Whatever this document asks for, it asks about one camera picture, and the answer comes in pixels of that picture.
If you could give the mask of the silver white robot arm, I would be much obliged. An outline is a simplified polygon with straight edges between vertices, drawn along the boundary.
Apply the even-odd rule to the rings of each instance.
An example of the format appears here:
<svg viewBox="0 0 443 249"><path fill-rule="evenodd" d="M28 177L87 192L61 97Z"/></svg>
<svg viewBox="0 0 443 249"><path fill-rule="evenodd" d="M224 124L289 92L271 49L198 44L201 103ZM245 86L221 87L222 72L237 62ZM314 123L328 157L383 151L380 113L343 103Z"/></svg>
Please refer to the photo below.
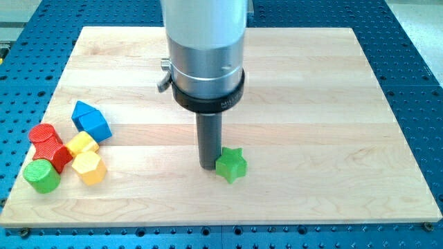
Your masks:
<svg viewBox="0 0 443 249"><path fill-rule="evenodd" d="M195 113L220 113L242 97L247 0L161 0L169 56L160 92Z"/></svg>

